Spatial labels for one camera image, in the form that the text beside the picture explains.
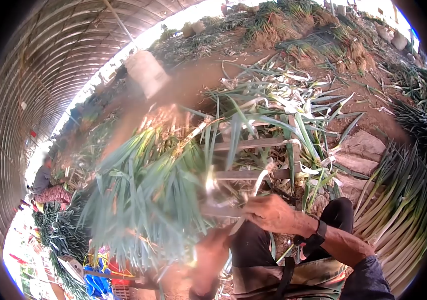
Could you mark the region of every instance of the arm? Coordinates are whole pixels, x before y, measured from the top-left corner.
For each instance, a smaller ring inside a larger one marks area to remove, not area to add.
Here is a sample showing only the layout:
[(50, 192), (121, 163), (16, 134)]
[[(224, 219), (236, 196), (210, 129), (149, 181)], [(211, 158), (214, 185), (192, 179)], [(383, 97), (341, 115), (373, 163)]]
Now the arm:
[(218, 274), (229, 258), (230, 230), (212, 228), (207, 235), (195, 245), (197, 267), (193, 270), (192, 287), (189, 297), (192, 300), (211, 300), (215, 297), (219, 286)]
[[(249, 199), (244, 213), (247, 220), (266, 231), (297, 234), (305, 238), (315, 234), (319, 225), (316, 219), (293, 210), (277, 195)], [(375, 254), (372, 247), (358, 237), (330, 226), (327, 226), (321, 246), (336, 260), (350, 267)]]
[[(292, 213), (295, 223), (292, 225), (292, 234), (308, 238), (316, 233), (319, 225), (316, 219), (298, 211), (292, 210)], [(327, 226), (325, 241), (321, 246), (336, 260), (352, 268), (367, 256), (375, 255), (373, 248), (360, 238), (331, 226)]]
[[(248, 220), (271, 232), (308, 238), (316, 233), (319, 224), (314, 218), (293, 210), (277, 195), (251, 198), (243, 210)], [(341, 299), (395, 299), (371, 246), (330, 226), (321, 246), (336, 260), (354, 268), (345, 282)]]

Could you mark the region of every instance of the knee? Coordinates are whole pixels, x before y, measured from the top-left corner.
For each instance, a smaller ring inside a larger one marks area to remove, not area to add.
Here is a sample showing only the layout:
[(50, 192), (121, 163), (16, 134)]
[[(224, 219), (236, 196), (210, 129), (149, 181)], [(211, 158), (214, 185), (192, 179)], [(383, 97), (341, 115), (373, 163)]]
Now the knee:
[(340, 198), (334, 199), (330, 203), (335, 203), (335, 205), (342, 207), (342, 209), (347, 209), (347, 210), (353, 210), (354, 209), (352, 201), (350, 201), (346, 197), (340, 197)]

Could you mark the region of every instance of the sleeve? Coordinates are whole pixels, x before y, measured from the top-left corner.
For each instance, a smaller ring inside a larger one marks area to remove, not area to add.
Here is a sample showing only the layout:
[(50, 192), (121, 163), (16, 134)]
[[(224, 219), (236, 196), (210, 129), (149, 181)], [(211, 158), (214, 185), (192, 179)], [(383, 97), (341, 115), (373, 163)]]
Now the sleeve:
[(44, 168), (43, 170), (42, 170), (42, 172), (43, 172), (43, 175), (45, 176), (45, 179), (50, 179), (50, 169), (49, 168)]
[(395, 300), (375, 255), (364, 258), (345, 281), (340, 300)]

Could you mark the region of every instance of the leg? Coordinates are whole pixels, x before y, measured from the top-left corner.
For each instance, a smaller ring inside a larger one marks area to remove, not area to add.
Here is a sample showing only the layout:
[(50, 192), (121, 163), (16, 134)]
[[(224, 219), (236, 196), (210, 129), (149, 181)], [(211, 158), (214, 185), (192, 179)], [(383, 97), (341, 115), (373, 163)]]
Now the leg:
[(232, 266), (237, 268), (277, 267), (269, 246), (269, 233), (252, 222), (245, 221), (235, 233), (230, 245)]
[(72, 195), (66, 191), (61, 185), (54, 185), (51, 188), (46, 188), (40, 195), (35, 197), (39, 203), (60, 202), (70, 203)]
[[(320, 220), (329, 226), (352, 233), (354, 229), (354, 207), (352, 202), (345, 197), (330, 201), (323, 210)], [(331, 255), (327, 251), (320, 247), (312, 250), (310, 255), (308, 255), (307, 259), (303, 262), (312, 262), (330, 256)]]

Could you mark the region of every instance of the gray shirt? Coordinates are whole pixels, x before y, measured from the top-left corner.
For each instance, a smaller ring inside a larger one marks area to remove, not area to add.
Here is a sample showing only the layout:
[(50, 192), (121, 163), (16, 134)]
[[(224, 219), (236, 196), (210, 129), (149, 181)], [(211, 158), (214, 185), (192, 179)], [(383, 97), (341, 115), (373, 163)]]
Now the gray shirt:
[(47, 189), (50, 183), (50, 169), (45, 165), (38, 168), (37, 174), (35, 175), (35, 181), (33, 182), (33, 193), (40, 195)]

